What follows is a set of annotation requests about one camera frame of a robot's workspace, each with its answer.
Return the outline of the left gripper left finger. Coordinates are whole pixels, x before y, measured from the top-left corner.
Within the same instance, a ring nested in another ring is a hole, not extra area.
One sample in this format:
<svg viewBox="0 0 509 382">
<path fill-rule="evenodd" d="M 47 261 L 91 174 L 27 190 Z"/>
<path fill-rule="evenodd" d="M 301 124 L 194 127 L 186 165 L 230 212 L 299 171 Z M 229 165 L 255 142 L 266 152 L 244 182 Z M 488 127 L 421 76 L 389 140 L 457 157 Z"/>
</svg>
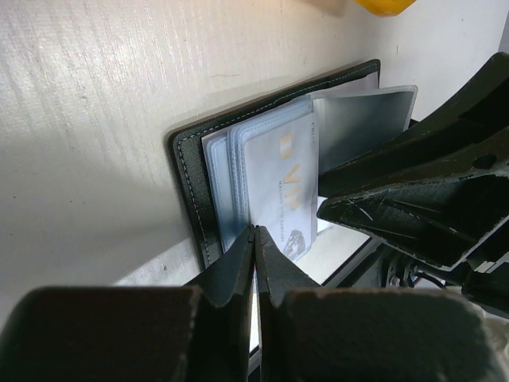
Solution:
<svg viewBox="0 0 509 382">
<path fill-rule="evenodd" d="M 184 286 L 47 286 L 1 333 L 4 381 L 245 381 L 255 230 Z"/>
</svg>

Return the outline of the black leather card holder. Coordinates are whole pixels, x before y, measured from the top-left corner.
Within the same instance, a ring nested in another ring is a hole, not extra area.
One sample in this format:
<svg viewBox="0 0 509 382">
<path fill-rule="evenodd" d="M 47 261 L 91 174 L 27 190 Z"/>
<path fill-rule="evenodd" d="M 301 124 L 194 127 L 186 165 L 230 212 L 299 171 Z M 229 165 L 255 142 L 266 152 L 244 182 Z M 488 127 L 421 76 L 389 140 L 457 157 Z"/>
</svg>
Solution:
<svg viewBox="0 0 509 382">
<path fill-rule="evenodd" d="M 192 238 L 204 267 L 227 252 L 250 222 L 243 144 L 313 112 L 318 177 L 377 149 L 410 125 L 418 89 L 382 88 L 369 60 L 330 72 L 184 127 L 169 136 Z M 317 210 L 324 198 L 318 193 Z"/>
</svg>

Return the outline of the silver VIP card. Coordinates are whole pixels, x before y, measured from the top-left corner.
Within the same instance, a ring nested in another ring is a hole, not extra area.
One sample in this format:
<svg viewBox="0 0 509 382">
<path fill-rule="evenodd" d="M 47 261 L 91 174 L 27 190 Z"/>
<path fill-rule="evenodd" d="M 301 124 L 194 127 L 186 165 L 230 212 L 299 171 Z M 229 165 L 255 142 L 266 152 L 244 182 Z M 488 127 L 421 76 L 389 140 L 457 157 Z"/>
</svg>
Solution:
<svg viewBox="0 0 509 382">
<path fill-rule="evenodd" d="M 292 261 L 317 235 L 318 151 L 313 112 L 243 144 L 250 222 Z"/>
</svg>

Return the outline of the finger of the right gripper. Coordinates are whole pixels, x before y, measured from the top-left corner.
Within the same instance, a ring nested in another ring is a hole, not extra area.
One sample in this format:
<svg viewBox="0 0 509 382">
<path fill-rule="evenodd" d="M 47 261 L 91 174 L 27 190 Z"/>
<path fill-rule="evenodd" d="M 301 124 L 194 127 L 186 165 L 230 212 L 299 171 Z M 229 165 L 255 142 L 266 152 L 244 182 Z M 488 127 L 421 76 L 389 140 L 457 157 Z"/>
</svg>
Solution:
<svg viewBox="0 0 509 382">
<path fill-rule="evenodd" d="M 318 216 L 436 268 L 495 262 L 508 252 L 508 180 L 496 175 L 328 199 Z"/>
<path fill-rule="evenodd" d="M 484 141 L 508 126 L 508 55 L 494 54 L 455 95 L 375 150 L 319 176 L 321 197 L 336 197 L 385 176 Z"/>
</svg>

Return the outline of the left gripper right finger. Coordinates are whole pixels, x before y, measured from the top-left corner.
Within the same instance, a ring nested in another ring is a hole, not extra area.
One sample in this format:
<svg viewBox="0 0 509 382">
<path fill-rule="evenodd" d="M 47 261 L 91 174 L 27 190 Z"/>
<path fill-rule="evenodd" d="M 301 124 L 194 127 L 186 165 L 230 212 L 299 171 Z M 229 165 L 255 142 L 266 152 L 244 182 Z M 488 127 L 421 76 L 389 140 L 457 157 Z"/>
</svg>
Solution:
<svg viewBox="0 0 509 382">
<path fill-rule="evenodd" d="M 445 290 L 328 289 L 254 234 L 264 381 L 505 381 L 474 306 Z"/>
</svg>

